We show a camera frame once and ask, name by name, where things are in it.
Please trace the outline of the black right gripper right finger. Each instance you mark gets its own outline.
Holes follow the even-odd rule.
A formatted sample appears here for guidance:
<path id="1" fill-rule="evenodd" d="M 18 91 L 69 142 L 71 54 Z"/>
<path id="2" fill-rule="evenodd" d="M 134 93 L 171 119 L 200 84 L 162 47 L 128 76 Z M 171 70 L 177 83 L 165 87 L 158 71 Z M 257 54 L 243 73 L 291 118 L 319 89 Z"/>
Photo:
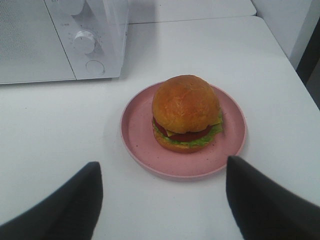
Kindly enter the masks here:
<path id="1" fill-rule="evenodd" d="M 226 196 L 245 240 L 318 240 L 319 206 L 277 184 L 238 156 L 229 156 Z"/>

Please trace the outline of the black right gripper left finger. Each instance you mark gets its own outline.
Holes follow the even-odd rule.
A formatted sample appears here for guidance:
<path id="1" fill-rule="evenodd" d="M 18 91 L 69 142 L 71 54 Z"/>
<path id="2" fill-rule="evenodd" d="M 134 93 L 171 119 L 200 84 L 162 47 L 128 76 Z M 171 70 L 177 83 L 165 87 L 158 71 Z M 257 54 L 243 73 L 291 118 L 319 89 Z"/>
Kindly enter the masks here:
<path id="1" fill-rule="evenodd" d="M 2 240 L 90 240 L 103 202 L 101 166 L 89 162 L 50 196 L 0 226 Z"/>

